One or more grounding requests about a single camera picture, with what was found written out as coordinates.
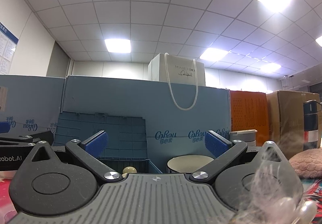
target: brown cardboard box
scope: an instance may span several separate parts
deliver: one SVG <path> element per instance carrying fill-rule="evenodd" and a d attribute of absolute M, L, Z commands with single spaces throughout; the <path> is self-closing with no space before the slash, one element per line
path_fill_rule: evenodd
<path fill-rule="evenodd" d="M 257 130 L 256 145 L 269 140 L 266 94 L 230 91 L 231 131 Z"/>
<path fill-rule="evenodd" d="M 297 91 L 275 91 L 267 94 L 269 135 L 287 159 L 303 151 L 304 113 L 303 103 L 320 102 L 319 94 Z M 318 112 L 319 140 L 321 144 L 322 113 Z"/>

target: orange box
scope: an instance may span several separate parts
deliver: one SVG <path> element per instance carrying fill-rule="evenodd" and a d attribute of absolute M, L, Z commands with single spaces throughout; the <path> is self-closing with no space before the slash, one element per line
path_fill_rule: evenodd
<path fill-rule="evenodd" d="M 266 94 L 230 91 L 231 131 L 257 130 L 256 146 L 269 140 Z"/>

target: bulletin board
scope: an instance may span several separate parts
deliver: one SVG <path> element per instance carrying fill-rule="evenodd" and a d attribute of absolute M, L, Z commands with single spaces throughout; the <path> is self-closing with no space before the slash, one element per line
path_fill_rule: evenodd
<path fill-rule="evenodd" d="M 9 73 L 17 44 L 18 38 L 0 22 L 0 74 Z"/>

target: white wall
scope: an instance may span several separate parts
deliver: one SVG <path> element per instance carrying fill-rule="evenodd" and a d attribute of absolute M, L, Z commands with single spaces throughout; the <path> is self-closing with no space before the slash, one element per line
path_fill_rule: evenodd
<path fill-rule="evenodd" d="M 55 40 L 24 0 L 0 1 L 0 22 L 19 39 L 9 74 L 46 76 Z"/>
<path fill-rule="evenodd" d="M 148 64 L 128 62 L 75 62 L 73 75 L 120 79 L 148 79 Z M 281 81 L 226 70 L 205 69 L 207 87 L 244 91 L 281 90 Z"/>

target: pink fabric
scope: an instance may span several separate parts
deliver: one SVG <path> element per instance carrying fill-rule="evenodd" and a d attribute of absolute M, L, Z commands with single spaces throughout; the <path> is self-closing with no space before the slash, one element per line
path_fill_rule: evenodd
<path fill-rule="evenodd" d="M 322 149 L 311 149 L 293 156 L 289 163 L 304 178 L 322 177 Z"/>

